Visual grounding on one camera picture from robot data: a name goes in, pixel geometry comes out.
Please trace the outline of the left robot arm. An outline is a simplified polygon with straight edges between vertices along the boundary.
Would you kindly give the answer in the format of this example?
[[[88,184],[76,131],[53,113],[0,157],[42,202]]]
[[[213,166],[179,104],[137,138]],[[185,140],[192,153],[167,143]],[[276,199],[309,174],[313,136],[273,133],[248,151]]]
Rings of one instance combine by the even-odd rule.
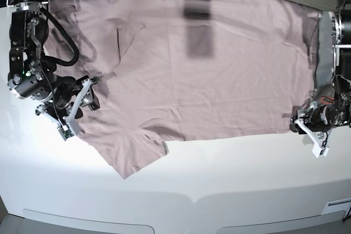
[[[337,0],[331,13],[332,77],[334,95],[313,100],[290,121],[298,134],[327,133],[333,127],[350,126],[350,0]]]

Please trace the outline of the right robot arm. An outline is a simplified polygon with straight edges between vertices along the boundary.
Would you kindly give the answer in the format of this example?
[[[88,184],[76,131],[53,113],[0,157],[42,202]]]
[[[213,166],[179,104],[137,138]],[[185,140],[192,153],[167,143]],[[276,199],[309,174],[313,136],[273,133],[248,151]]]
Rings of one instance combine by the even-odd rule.
[[[79,50],[72,38],[48,10],[49,0],[7,0],[12,13],[9,30],[8,88],[21,99],[32,98],[42,103],[36,114],[47,113],[61,122],[69,114],[74,119],[82,117],[81,108],[98,110],[99,100],[92,85],[97,78],[84,76],[80,79],[60,77],[57,66],[73,66],[79,59]],[[61,33],[73,52],[69,61],[45,55],[44,43],[49,35],[49,23]]]

